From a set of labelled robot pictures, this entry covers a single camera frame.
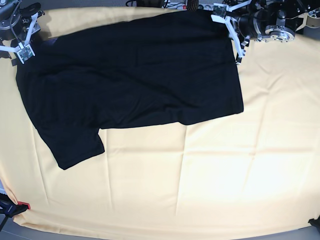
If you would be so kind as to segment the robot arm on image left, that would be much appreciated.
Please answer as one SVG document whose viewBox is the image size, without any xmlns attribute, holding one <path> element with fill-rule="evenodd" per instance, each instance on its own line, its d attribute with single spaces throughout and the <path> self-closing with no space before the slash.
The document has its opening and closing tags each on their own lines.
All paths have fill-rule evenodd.
<svg viewBox="0 0 320 240">
<path fill-rule="evenodd" d="M 37 14 L 32 33 L 40 31 L 37 19 L 45 15 L 39 2 L 21 8 L 21 0 L 0 1 L 0 40 L 11 41 L 17 39 L 24 42 L 32 23 L 32 16 Z"/>
</svg>

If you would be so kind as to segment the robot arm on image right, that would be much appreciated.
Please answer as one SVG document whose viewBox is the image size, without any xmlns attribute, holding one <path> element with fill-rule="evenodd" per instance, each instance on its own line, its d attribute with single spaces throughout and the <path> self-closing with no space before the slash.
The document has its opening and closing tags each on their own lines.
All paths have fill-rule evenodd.
<svg viewBox="0 0 320 240">
<path fill-rule="evenodd" d="M 250 0 L 237 12 L 242 40 L 288 43 L 304 27 L 320 27 L 318 0 Z"/>
</svg>

